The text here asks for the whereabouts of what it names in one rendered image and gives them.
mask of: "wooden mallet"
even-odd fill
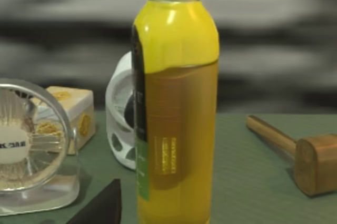
[[[296,141],[256,116],[248,116],[247,127],[295,158],[295,181],[303,193],[314,196],[337,190],[337,135]]]

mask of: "green tablecloth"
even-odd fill
[[[337,116],[261,115],[295,138],[334,132]],[[289,175],[290,164],[245,127],[246,115],[217,116],[211,224],[335,224],[337,194],[309,199]],[[1,217],[0,224],[64,224],[113,179],[122,182],[122,224],[136,224],[135,174],[114,159],[105,114],[97,135],[80,152],[84,172],[77,202],[54,211]]]

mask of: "yellow bottle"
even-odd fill
[[[148,0],[132,29],[138,224],[211,213],[219,36],[200,0]]]

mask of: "yellow liquid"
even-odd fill
[[[140,224],[206,224],[219,40],[201,2],[148,1],[135,21],[145,73],[148,198]]]

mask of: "blurred background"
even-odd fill
[[[0,0],[0,77],[105,88],[146,0]],[[203,0],[221,37],[219,111],[337,112],[337,0]]]

